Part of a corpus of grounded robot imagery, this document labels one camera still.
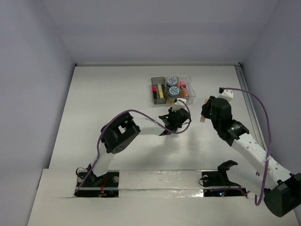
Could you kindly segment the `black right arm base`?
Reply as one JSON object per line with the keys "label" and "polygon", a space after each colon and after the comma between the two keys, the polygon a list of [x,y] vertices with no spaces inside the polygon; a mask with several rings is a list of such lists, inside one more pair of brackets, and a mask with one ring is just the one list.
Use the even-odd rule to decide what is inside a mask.
{"label": "black right arm base", "polygon": [[247,197],[248,192],[241,185],[231,182],[227,171],[238,163],[228,160],[220,164],[216,170],[202,171],[198,183],[201,185],[204,197]]}

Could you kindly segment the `orange pastel highlighter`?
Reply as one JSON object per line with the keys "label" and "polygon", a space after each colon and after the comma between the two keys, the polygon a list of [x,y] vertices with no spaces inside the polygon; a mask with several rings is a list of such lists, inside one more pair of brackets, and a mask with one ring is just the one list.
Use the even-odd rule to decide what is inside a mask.
{"label": "orange pastel highlighter", "polygon": [[204,123],[205,122],[205,118],[200,117],[200,122]]}

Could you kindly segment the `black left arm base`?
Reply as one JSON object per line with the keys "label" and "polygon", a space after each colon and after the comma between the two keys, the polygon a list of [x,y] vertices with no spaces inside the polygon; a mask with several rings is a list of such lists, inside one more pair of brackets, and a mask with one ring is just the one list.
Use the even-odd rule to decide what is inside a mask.
{"label": "black left arm base", "polygon": [[77,184],[74,195],[84,198],[115,198],[119,196],[119,171],[108,171],[105,175],[96,177],[93,172],[89,174],[81,187],[91,165],[87,168],[77,168]]}

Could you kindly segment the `blue white slime jar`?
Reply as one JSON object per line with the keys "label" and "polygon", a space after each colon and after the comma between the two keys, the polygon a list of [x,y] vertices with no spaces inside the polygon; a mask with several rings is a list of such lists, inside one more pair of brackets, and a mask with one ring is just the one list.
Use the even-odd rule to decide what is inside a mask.
{"label": "blue white slime jar", "polygon": [[168,95],[171,98],[177,98],[179,94],[180,94],[180,90],[177,86],[173,86],[168,89]]}
{"label": "blue white slime jar", "polygon": [[168,87],[175,87],[178,85],[179,79],[177,76],[170,76],[166,79],[166,85]]}

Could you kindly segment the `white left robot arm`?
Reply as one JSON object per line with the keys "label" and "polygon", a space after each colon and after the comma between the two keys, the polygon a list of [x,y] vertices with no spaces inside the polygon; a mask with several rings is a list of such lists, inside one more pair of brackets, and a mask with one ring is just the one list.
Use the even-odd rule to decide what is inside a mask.
{"label": "white left robot arm", "polygon": [[88,181],[99,186],[104,181],[109,165],[115,154],[124,151],[138,135],[167,136],[183,133],[179,129],[185,122],[191,122],[189,110],[183,107],[170,108],[168,114],[155,119],[137,111],[132,112],[142,115],[135,118],[129,111],[117,115],[101,129],[97,141],[97,156],[88,167]]}

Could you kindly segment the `yellow pastel highlighter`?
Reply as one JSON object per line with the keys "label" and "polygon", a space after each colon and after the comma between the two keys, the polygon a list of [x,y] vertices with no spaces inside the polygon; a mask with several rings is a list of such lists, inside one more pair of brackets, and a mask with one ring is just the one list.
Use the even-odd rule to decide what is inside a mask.
{"label": "yellow pastel highlighter", "polygon": [[158,87],[159,98],[164,99],[164,86],[163,86],[163,84],[158,83],[157,87]]}

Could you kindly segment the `black pink highlighter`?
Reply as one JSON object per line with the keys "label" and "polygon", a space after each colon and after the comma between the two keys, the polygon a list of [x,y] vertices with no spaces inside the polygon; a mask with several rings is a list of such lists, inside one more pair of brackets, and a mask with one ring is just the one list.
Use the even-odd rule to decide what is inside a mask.
{"label": "black pink highlighter", "polygon": [[153,99],[157,99],[157,88],[155,86],[152,87],[152,94],[153,94]]}

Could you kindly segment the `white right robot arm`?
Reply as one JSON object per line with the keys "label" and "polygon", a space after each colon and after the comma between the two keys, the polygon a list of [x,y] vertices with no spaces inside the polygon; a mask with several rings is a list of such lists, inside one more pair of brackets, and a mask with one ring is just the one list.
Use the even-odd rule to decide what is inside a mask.
{"label": "white right robot arm", "polygon": [[301,175],[281,166],[242,123],[233,119],[229,100],[228,97],[210,96],[202,106],[202,118],[211,121],[217,135],[240,153],[256,174],[225,168],[216,173],[217,181],[226,185],[236,179],[256,195],[257,201],[263,200],[273,215],[283,217],[301,204]]}

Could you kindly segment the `pink capped pin bottle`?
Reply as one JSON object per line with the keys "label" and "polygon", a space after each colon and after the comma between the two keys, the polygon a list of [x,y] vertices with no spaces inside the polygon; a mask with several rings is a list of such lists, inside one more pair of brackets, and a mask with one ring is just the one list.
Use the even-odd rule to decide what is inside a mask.
{"label": "pink capped pin bottle", "polygon": [[190,95],[189,95],[189,92],[187,90],[186,82],[185,81],[180,81],[179,86],[181,88],[183,97],[189,97]]}

